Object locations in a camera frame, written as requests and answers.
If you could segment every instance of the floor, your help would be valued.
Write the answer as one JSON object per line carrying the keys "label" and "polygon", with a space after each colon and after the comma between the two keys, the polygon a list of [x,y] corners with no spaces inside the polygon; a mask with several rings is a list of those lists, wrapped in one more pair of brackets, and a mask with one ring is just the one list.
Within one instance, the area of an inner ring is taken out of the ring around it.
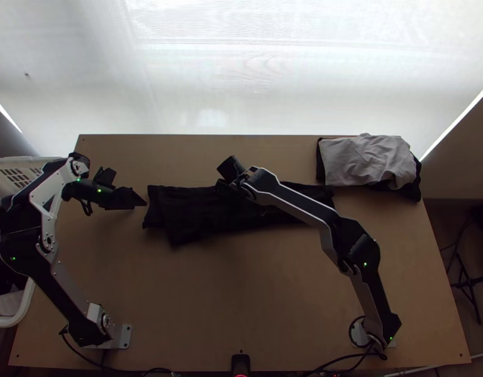
{"label": "floor", "polygon": [[[470,203],[434,201],[426,202],[428,215],[432,223],[435,237],[440,248],[444,248],[455,241],[460,226],[467,218]],[[483,275],[483,232],[475,224],[471,225],[464,233],[460,242],[460,255],[468,269],[471,277]],[[452,248],[442,251],[443,262],[447,265]],[[454,263],[449,273],[450,281],[456,282],[458,278],[458,263]],[[475,296],[478,301],[479,311],[483,322],[483,283],[474,288]],[[465,336],[469,345],[471,355],[483,353],[483,323],[479,325],[475,319],[473,306],[460,290],[453,289],[453,294],[457,303],[458,312],[462,320]],[[40,369],[40,368],[16,368],[7,366],[8,354],[14,338],[14,330],[6,334],[3,351],[0,355],[0,376],[14,377],[78,377],[78,376],[100,376],[99,371],[74,371],[59,369]],[[409,371],[385,371],[385,373],[398,373],[403,376],[410,374]],[[107,376],[119,373],[106,373]],[[258,373],[260,376],[268,377],[291,377],[294,374],[284,373]],[[359,376],[380,376],[382,373],[358,372]],[[413,377],[456,377],[467,375],[468,377],[483,376],[483,357],[474,359],[472,364],[440,366],[439,368],[411,374]]]}

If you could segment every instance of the black robot arm segment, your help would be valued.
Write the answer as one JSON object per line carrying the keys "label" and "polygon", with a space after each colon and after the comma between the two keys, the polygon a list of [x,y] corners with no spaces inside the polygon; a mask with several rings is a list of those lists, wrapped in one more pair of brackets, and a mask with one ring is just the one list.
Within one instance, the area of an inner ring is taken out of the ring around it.
{"label": "black robot arm segment", "polygon": [[60,258],[55,222],[62,198],[95,202],[106,209],[146,203],[130,188],[122,188],[124,195],[112,199],[120,190],[111,186],[115,172],[112,170],[110,182],[97,182],[96,176],[90,181],[89,160],[75,152],[48,162],[42,170],[6,208],[0,225],[0,257],[44,291],[68,320],[67,331],[78,345],[127,348],[131,327],[112,323],[103,307],[86,300],[70,279]]}
{"label": "black robot arm segment", "polygon": [[218,171],[223,183],[260,205],[274,205],[319,230],[322,250],[349,276],[358,296],[367,335],[385,349],[401,326],[390,311],[378,274],[379,246],[364,228],[336,210],[283,186],[264,168],[244,169],[236,157],[225,160]]}

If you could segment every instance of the wooden tabletop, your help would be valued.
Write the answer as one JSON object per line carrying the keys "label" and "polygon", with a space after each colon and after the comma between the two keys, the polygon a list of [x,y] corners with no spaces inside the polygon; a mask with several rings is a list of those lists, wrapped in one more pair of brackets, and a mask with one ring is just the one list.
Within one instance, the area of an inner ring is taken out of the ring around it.
{"label": "wooden tabletop", "polygon": [[[147,185],[213,185],[216,167],[230,155],[280,180],[314,183],[317,138],[81,135],[75,150],[91,160],[91,176],[111,167],[114,184],[147,199]],[[361,368],[469,363],[424,203],[363,187],[335,193],[339,213],[379,243],[382,282],[402,322],[388,360],[367,358]],[[350,280],[321,251],[317,230],[271,227],[171,249],[162,232],[142,230],[146,211],[94,207],[86,217],[74,200],[60,209],[60,252],[73,280],[114,321],[133,325],[130,347],[111,351],[108,365],[228,371],[231,355],[244,352],[253,370],[302,371],[358,352],[348,325],[362,314],[360,304]],[[90,368],[58,336],[65,323],[36,289],[9,363]]]}

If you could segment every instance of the cable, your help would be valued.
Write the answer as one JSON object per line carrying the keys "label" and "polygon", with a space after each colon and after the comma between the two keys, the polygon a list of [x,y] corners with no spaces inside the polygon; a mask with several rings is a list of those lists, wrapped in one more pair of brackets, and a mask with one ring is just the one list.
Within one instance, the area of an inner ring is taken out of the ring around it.
{"label": "cable", "polygon": [[[319,366],[318,368],[312,370],[311,372],[305,372],[301,377],[308,377],[308,376],[311,376],[312,374],[320,373],[320,372],[349,373],[349,372],[355,370],[360,365],[360,363],[362,361],[364,361],[364,359],[365,359],[366,356],[378,356],[377,353],[369,353],[369,351],[372,349],[373,346],[374,346],[374,343],[373,342],[370,342],[369,343],[369,347],[367,348],[367,350],[364,353],[362,353],[362,354],[346,355],[346,356],[342,356],[340,358],[331,360],[328,363],[322,364],[321,366]],[[328,366],[330,366],[332,364],[338,363],[339,361],[342,361],[342,360],[352,359],[352,358],[360,358],[360,359],[351,368],[344,369],[344,370],[325,370],[325,368],[327,368]]]}
{"label": "cable", "polygon": [[446,274],[450,271],[451,265],[453,264],[453,260],[455,259],[455,256],[458,252],[458,246],[460,245],[460,240],[462,239],[462,236],[464,235],[465,231],[467,228],[473,223],[473,220],[470,218],[470,215],[465,219],[464,223],[458,230],[458,236],[457,240],[454,243],[454,248],[453,248],[453,253],[451,254],[451,259],[448,263],[448,266],[446,267]]}
{"label": "cable", "polygon": [[69,343],[69,341],[65,337],[66,333],[67,333],[67,326],[65,326],[58,334],[62,336],[62,339],[64,340],[67,347],[69,347],[70,350],[73,353],[75,353],[76,355],[78,355],[81,359],[83,359],[87,363],[90,363],[91,365],[95,365],[98,368],[101,368],[103,371],[108,370],[108,371],[125,372],[125,373],[144,373],[144,376],[146,376],[148,373],[170,373],[172,376],[177,376],[177,373],[172,372],[168,368],[152,368],[152,369],[149,369],[148,371],[130,371],[130,370],[125,370],[125,369],[111,368],[110,366],[106,366],[106,365],[103,365],[101,363],[97,363],[96,361],[88,359],[86,356],[84,356],[82,353],[80,353],[78,350],[76,350],[74,347],[72,347],[72,345]]}
{"label": "cable", "polygon": [[352,342],[352,344],[355,346],[355,347],[358,347],[358,348],[368,348],[369,347],[369,342],[367,342],[366,344],[363,344],[362,346],[360,344],[357,344],[357,342],[355,342],[353,340],[353,336],[352,336],[352,330],[354,329],[354,325],[355,323],[359,320],[359,319],[364,319],[365,318],[365,315],[360,315],[358,316],[357,318],[355,318],[352,323],[350,323],[350,326],[348,327],[348,337],[350,338],[350,342]]}
{"label": "cable", "polygon": [[442,252],[442,251],[444,251],[446,249],[452,248],[455,245],[456,245],[456,242],[453,242],[452,244],[449,244],[448,246],[446,246],[444,248],[440,248],[439,251]]}

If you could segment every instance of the laundry basket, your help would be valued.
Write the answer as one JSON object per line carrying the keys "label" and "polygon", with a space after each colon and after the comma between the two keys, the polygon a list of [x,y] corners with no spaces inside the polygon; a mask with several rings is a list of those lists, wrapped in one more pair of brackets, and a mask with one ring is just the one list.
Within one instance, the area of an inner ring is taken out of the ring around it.
{"label": "laundry basket", "polygon": [[[42,166],[57,157],[6,157],[0,158],[0,203],[3,197],[14,195],[42,174]],[[30,305],[35,283],[28,279],[17,313],[12,317],[0,317],[0,327],[18,324]]]}

